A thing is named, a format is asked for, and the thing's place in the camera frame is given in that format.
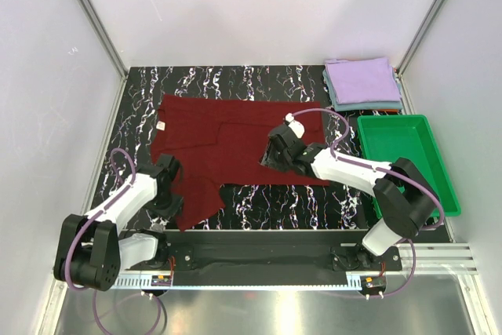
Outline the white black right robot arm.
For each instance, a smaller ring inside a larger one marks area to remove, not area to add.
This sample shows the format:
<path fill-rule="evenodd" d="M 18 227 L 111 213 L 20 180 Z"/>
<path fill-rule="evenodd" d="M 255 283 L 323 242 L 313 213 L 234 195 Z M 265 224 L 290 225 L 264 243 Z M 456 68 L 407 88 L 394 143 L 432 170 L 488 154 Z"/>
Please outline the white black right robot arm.
<path fill-rule="evenodd" d="M 353 187 L 374 197 L 381 218 L 362 241 L 335 256 L 344 271 L 374 269 L 398 242 L 411 240 L 440 208 L 440 201 L 418 168 L 407 158 L 374 162 L 335 152 L 333 147 L 306 145 L 297 121 L 273 128 L 260 164 Z"/>

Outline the dark red t shirt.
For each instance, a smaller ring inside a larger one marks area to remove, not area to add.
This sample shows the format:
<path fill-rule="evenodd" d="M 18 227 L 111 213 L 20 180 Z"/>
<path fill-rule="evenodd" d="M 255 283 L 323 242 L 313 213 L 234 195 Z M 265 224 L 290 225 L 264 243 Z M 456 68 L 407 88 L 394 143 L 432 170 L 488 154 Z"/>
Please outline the dark red t shirt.
<path fill-rule="evenodd" d="M 292 171 L 281 173 L 260 164 L 269 132 L 285 115 L 304 111 L 306 144 L 324 142 L 318 102 L 214 100 L 166 95 L 158 107 L 160 126 L 150 151 L 153 161 L 172 155 L 184 169 L 176 186 L 184 208 L 176 217 L 181 231 L 192 228 L 222 208 L 223 184 L 325 185 L 323 180 Z"/>

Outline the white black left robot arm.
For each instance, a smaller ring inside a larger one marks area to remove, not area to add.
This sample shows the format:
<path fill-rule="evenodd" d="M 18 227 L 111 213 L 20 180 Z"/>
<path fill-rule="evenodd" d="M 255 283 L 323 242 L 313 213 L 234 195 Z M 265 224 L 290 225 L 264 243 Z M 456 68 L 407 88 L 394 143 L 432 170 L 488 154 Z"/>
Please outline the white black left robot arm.
<path fill-rule="evenodd" d="M 60 229 L 54 278 L 75 290 L 107 291 L 121 272 L 138 264 L 163 268 L 171 257 L 162 232 L 139 230 L 125 238 L 120 234 L 141 209 L 165 219 L 180 214 L 184 200 L 172 187 L 182 174 L 177 158 L 161 155 L 154 165 L 133 169 L 96 208 L 67 216 Z"/>

